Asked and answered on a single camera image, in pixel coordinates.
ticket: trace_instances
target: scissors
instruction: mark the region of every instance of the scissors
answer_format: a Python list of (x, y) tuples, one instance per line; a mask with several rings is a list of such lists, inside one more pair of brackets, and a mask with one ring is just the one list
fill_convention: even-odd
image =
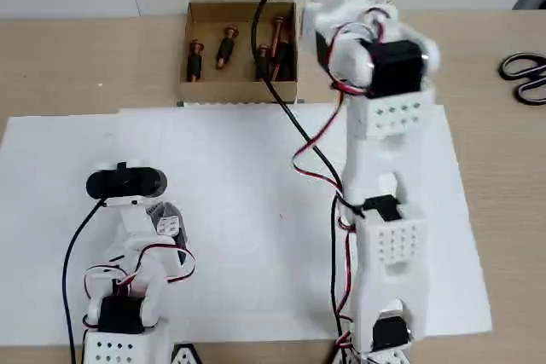
[[(528, 61), (534, 63), (518, 72), (510, 72), (508, 66), (515, 61)], [(509, 55), (501, 61), (498, 67), (498, 73), (505, 80), (519, 80), (527, 78), (529, 81), (517, 85), (514, 89), (514, 98), (527, 106), (542, 106), (546, 104), (546, 91), (544, 97), (529, 98), (526, 92), (537, 89), (546, 84), (546, 55), (540, 53), (522, 52)]]

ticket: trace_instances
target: black wire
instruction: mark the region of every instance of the black wire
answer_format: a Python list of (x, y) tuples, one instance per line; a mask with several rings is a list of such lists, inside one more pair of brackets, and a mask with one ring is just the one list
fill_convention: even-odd
[[(257, 41), (256, 41), (256, 37), (257, 37), (257, 34), (258, 34), (259, 16), (262, 14), (262, 10), (264, 9), (264, 6), (267, 3), (267, 1), (268, 0), (260, 0), (259, 3), (258, 3), (258, 7), (256, 8), (256, 12), (254, 13), (253, 25), (252, 25), (252, 30), (251, 30), (251, 34), (250, 34), (250, 42), (251, 42), (251, 48), (252, 48), (252, 51), (253, 51), (253, 56), (254, 56), (255, 61), (258, 61), (258, 58), (259, 58)], [(282, 100), (282, 98), (276, 92), (275, 87), (273, 86), (271, 81), (267, 78), (266, 73), (262, 73), (262, 77), (263, 77), (264, 83), (267, 86), (268, 90), (273, 95), (273, 97), (275, 97), (276, 102), (281, 106), (281, 108), (285, 112), (285, 114), (287, 114), (288, 118), (290, 119), (290, 121), (292, 122), (294, 127), (296, 127), (296, 130), (298, 130), (298, 132), (301, 134), (301, 136), (304, 137), (306, 142), (309, 142), (311, 140), (311, 138), (309, 137), (307, 132), (305, 132), (305, 130), (303, 129), (301, 124), (298, 122), (298, 120), (294, 117), (292, 111), (290, 111), (290, 108), (288, 108), (287, 104)], [(320, 150), (320, 148), (318, 148), (317, 146), (313, 147), (313, 151), (315, 151), (318, 158), (320, 158), (321, 161), (326, 165), (326, 167), (328, 168), (328, 170), (332, 174), (332, 177), (334, 178), (335, 182), (338, 184), (338, 186), (340, 187), (340, 190), (341, 190), (342, 189), (341, 178), (338, 175), (338, 173), (335, 170), (332, 163), (328, 160), (328, 158), (326, 158), (326, 155), (324, 155), (322, 153), (322, 151)]]
[[(259, 17), (262, 14), (262, 10), (264, 9), (264, 6), (265, 6), (265, 4), (267, 2), (268, 2), (268, 0), (260, 0), (259, 1), (258, 7), (256, 8), (256, 12), (254, 13), (254, 17), (253, 17), (253, 24), (252, 24), (251, 34), (250, 34), (250, 42), (251, 42), (251, 48), (252, 48), (252, 52), (253, 52), (253, 56), (254, 56), (255, 61), (258, 61), (258, 58), (259, 58), (259, 56), (258, 56), (258, 47), (257, 47), (258, 45), (257, 45), (257, 41), (256, 41), (257, 34), (258, 34)], [(258, 70), (261, 70), (261, 66), (259, 64), (257, 64), (257, 66), (258, 66)], [(273, 86), (271, 81), (268, 79), (266, 73), (262, 73), (261, 77), (263, 78), (265, 86), (268, 88), (270, 93), (273, 95), (276, 102), (281, 106), (284, 113), (287, 114), (288, 118), (290, 119), (290, 121), (292, 122), (294, 127), (296, 127), (296, 130), (298, 130), (298, 132), (301, 134), (301, 136), (303, 136), (303, 138), (305, 139), (306, 142), (309, 142), (311, 140), (311, 138), (305, 132), (304, 128), (301, 126), (299, 121), (294, 117), (292, 111), (290, 110), (290, 108), (288, 108), (287, 104), (282, 100), (282, 98), (276, 92), (275, 87)], [(341, 178), (340, 178), (339, 174), (337, 173), (334, 166), (332, 165), (332, 163), (328, 160), (328, 158), (326, 158), (326, 156), (324, 155), (324, 153), (322, 153), (322, 151), (320, 150), (319, 147), (314, 146), (313, 151), (318, 156), (318, 158), (326, 165), (326, 167), (330, 171), (330, 174), (332, 174), (332, 177), (334, 178), (335, 182), (337, 183), (340, 191), (343, 192), (343, 183), (341, 181)], [(335, 206), (337, 204), (337, 201), (338, 201), (338, 195), (336, 195), (334, 197), (334, 200), (332, 201), (332, 213), (331, 213), (331, 217), (330, 217), (330, 223), (331, 223), (331, 231), (330, 232), (331, 232), (331, 235), (332, 235), (332, 238), (331, 238), (332, 239), (332, 277), (331, 277), (331, 282), (330, 282), (330, 297), (332, 299), (332, 308), (334, 310), (335, 323), (336, 323), (336, 326), (337, 326), (338, 335), (340, 337), (341, 334), (342, 334), (341, 320), (340, 320), (340, 316), (337, 313), (337, 309), (336, 309), (337, 306), (336, 306), (336, 302), (335, 302), (335, 270), (336, 270), (336, 260), (335, 260)], [(344, 350), (342, 350), (342, 361), (343, 361), (343, 364), (346, 364), (346, 353), (345, 353)]]
[(84, 331), (84, 336), (82, 337), (82, 356), (81, 356), (81, 358), (80, 358), (80, 360), (79, 360), (80, 364), (84, 364), (84, 358), (85, 358), (85, 337), (87, 336), (87, 332), (88, 332), (88, 331), (89, 331), (89, 330), (86, 329), (86, 330)]
[[(338, 314), (338, 306), (335, 301), (335, 207), (338, 202), (338, 196), (335, 195), (334, 199), (332, 200), (332, 209), (330, 211), (330, 236), (331, 236), (331, 243), (332, 243), (332, 274), (330, 278), (330, 301), (332, 303), (332, 310), (334, 311), (334, 318), (335, 318), (335, 326), (338, 331), (338, 337), (341, 337), (343, 334), (343, 329), (341, 328), (341, 318)], [(343, 364), (346, 364), (346, 354), (345, 351), (341, 351), (341, 360)]]
[(65, 308), (65, 316), (67, 318), (68, 342), (70, 343), (70, 361), (72, 364), (77, 364), (77, 362), (76, 362), (76, 346), (74, 345), (72, 321), (70, 320), (70, 309), (68, 308), (68, 297), (67, 297), (68, 261), (70, 260), (70, 254), (72, 253), (72, 249), (74, 248), (74, 244), (76, 243), (76, 240), (78, 239), (79, 234), (81, 234), (82, 230), (84, 230), (85, 228), (85, 225), (87, 225), (87, 223), (96, 214), (99, 208), (104, 205), (105, 202), (106, 202), (106, 199), (100, 199), (96, 203), (96, 205), (93, 207), (91, 212), (89, 212), (89, 215), (87, 215), (87, 217), (85, 217), (85, 219), (79, 225), (78, 229), (76, 229), (74, 236), (70, 239), (70, 243), (68, 244), (67, 253), (65, 255), (65, 261), (62, 265), (62, 302)]

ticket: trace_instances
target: white paper sheet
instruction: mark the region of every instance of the white paper sheet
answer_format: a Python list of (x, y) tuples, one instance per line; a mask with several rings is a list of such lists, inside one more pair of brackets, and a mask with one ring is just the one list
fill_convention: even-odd
[[(294, 110), (308, 130), (317, 130), (332, 107)], [(427, 334), (488, 331), (489, 303), (441, 107), (433, 122), (424, 181), (432, 235)], [(0, 344), (66, 342), (61, 265), (74, 229), (93, 206), (85, 180), (96, 164), (127, 159), (165, 172), (164, 199), (182, 211), (198, 259), (192, 279), (171, 286), (163, 302), (175, 339), (332, 338), (333, 192), (293, 172), (289, 159), (300, 144), (271, 105), (12, 118), (0, 149), (0, 269), (10, 289), (0, 305), (0, 320), (10, 323), (0, 329)], [(344, 113), (321, 147), (341, 170)], [(303, 164), (321, 169), (312, 154)], [(76, 337), (86, 309), (82, 272), (113, 238), (118, 220), (114, 209), (101, 211), (76, 245), (69, 275)], [(341, 259), (338, 268), (343, 277)]]

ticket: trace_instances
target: brown cardboard tray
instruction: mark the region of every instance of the brown cardboard tray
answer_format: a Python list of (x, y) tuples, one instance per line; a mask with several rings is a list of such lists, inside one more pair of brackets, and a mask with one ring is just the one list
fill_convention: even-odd
[[(272, 102), (273, 97), (261, 81), (255, 80), (255, 65), (250, 47), (250, 31), (258, 1), (218, 0), (193, 1), (188, 6), (184, 39), (183, 61), (180, 70), (180, 95), (184, 102)], [(273, 20), (282, 15), (282, 39), (293, 43), (293, 72), (295, 81), (277, 81), (279, 95), (293, 102), (297, 93), (296, 5), (293, 1), (270, 1), (262, 12), (258, 24), (257, 44), (271, 45)], [(216, 68), (216, 53), (224, 37), (224, 28), (235, 25), (239, 35), (229, 64), (222, 70)], [(191, 83), (186, 79), (189, 45), (198, 39), (205, 46), (202, 52), (201, 79)]]

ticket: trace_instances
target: wooden table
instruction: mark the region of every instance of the wooden table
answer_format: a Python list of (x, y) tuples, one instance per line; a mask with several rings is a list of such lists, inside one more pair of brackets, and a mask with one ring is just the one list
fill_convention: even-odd
[[(494, 331), (437, 338), (412, 349), (415, 363), (539, 362), (546, 336), (546, 107), (511, 97), (497, 63), (518, 50), (545, 50), (544, 12), (404, 12), (435, 39), (435, 76), (462, 169)], [(0, 129), (12, 115), (114, 113), (171, 106), (183, 47), (182, 17), (0, 21)], [(309, 57), (300, 97), (334, 96)], [(321, 362), (328, 344), (198, 344), (205, 363)], [(3, 348), (1, 363), (68, 362), (67, 348)]]

